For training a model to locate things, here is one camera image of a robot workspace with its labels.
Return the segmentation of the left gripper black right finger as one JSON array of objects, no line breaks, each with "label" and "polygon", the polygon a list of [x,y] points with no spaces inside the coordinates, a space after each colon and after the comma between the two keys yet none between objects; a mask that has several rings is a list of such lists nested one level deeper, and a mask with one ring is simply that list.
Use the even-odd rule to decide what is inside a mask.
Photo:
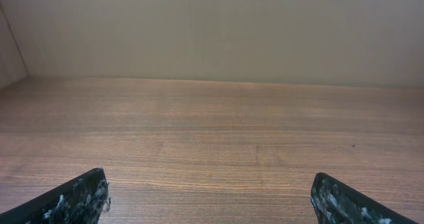
[{"label": "left gripper black right finger", "polygon": [[319,224],[417,224],[323,172],[313,181],[311,203]]}]

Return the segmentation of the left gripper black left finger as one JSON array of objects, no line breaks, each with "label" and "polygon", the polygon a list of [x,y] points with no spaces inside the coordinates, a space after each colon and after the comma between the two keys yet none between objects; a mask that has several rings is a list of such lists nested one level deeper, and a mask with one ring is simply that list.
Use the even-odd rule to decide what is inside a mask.
[{"label": "left gripper black left finger", "polygon": [[92,223],[109,202],[109,183],[94,168],[20,206],[1,214],[1,224]]}]

